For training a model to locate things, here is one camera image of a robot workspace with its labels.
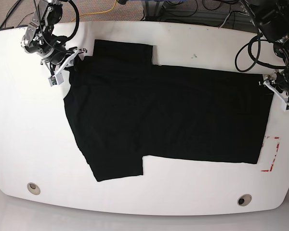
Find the black t-shirt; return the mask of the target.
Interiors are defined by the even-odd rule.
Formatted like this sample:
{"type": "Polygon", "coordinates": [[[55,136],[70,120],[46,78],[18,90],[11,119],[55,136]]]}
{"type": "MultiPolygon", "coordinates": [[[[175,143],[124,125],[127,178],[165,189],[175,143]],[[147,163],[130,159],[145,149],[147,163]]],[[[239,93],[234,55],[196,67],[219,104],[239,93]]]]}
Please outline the black t-shirt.
{"type": "Polygon", "coordinates": [[[143,174],[143,157],[256,164],[273,93],[261,75],[154,65],[153,47],[97,39],[69,70],[65,112],[97,181],[143,174]]]}

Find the red tape rectangle marking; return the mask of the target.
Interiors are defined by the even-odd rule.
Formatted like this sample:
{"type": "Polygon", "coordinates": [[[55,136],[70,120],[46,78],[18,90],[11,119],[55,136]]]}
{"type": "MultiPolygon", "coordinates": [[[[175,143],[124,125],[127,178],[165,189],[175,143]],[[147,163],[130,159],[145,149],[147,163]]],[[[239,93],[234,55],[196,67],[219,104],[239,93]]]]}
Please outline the red tape rectangle marking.
{"type": "Polygon", "coordinates": [[[267,136],[263,140],[258,165],[261,172],[271,172],[280,145],[280,137],[267,136]]]}

